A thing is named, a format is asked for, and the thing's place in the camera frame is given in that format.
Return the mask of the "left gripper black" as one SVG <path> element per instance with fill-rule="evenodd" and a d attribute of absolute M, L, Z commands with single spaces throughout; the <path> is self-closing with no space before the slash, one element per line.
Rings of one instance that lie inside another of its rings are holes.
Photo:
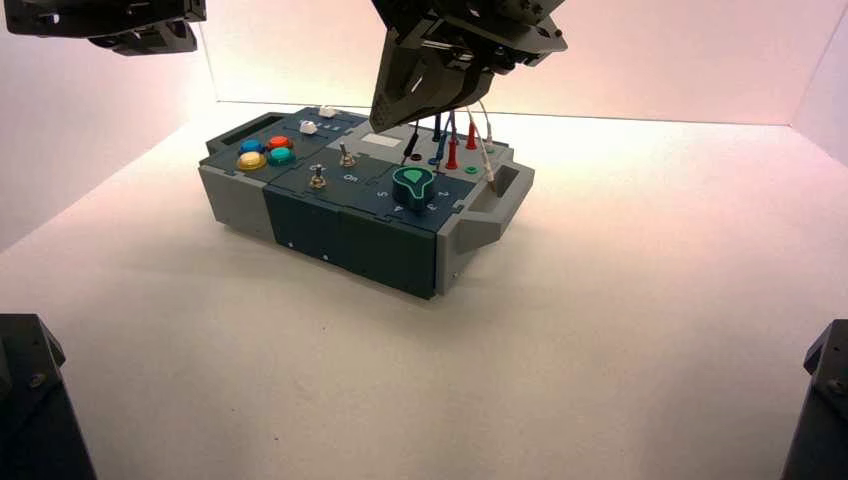
<path fill-rule="evenodd" d="M 187 22 L 206 19 L 206 2 L 5 0 L 3 12 L 12 34 L 89 38 L 119 55 L 146 56 L 196 51 Z"/>

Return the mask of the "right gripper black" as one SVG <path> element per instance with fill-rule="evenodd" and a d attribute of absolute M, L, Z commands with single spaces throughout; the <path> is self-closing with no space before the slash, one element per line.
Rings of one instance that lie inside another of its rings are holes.
<path fill-rule="evenodd" d="M 465 107 L 489 91 L 494 71 L 536 66 L 568 49 L 552 19 L 560 1 L 375 1 L 387 27 L 369 122 L 380 133 Z"/>

